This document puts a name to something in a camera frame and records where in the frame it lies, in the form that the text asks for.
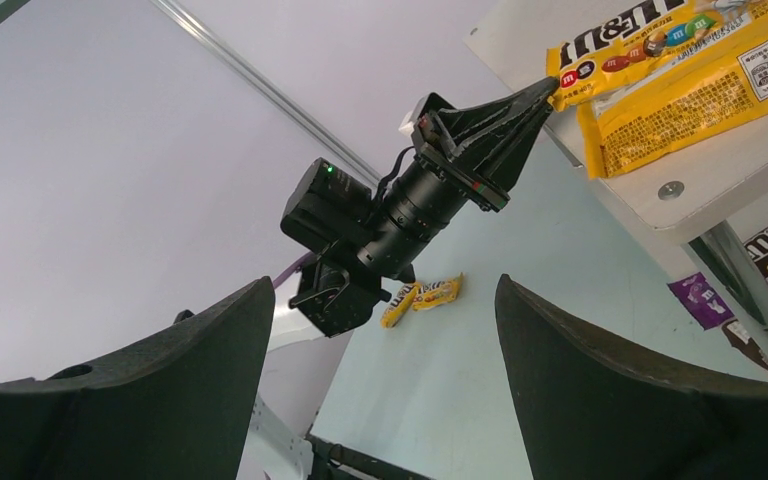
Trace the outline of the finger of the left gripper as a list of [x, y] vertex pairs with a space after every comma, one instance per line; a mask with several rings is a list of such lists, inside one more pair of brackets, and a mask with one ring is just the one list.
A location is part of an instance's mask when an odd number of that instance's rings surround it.
[[432, 93], [423, 106], [423, 163], [466, 196], [508, 196], [560, 87], [546, 77], [507, 97], [457, 109]]

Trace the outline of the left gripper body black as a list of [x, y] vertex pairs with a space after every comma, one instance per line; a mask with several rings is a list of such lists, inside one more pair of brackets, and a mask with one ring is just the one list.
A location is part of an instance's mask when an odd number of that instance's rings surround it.
[[429, 95], [413, 110], [421, 115], [411, 135], [413, 159], [403, 173], [389, 176], [390, 188], [377, 199], [371, 218], [370, 268], [383, 277], [406, 275], [413, 260], [465, 204], [498, 212], [510, 200], [510, 194], [466, 196], [423, 163], [423, 106]]

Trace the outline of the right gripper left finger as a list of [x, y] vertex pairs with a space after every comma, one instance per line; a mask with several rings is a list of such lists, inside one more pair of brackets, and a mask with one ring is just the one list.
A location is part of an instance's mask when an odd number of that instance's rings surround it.
[[0, 479], [233, 479], [275, 295], [206, 310], [44, 379], [0, 383]]

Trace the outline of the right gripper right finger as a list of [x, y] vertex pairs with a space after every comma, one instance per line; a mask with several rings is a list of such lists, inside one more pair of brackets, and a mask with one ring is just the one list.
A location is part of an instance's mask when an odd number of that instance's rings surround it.
[[768, 382], [687, 363], [503, 275], [495, 319], [536, 479], [768, 479]]

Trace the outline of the purple candy bag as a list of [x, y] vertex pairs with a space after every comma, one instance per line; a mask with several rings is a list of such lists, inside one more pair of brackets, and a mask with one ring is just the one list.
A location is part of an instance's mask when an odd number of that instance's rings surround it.
[[701, 272], [668, 283], [667, 287], [703, 330], [735, 319], [732, 310]]

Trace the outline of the yellow candy bar wrapper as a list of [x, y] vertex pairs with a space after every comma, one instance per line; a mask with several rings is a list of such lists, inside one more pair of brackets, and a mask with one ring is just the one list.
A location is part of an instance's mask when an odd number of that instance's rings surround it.
[[768, 1], [680, 61], [577, 111], [587, 172], [612, 178], [768, 115]]

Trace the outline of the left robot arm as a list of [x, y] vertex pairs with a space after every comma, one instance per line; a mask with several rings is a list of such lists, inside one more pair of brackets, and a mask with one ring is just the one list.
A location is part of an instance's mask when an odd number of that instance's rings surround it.
[[428, 94], [409, 116], [410, 145], [375, 188], [314, 161], [280, 222], [307, 250], [289, 306], [328, 337], [364, 325], [389, 299], [382, 281], [414, 281], [413, 261], [465, 204], [508, 205], [559, 85], [546, 77], [465, 109]]

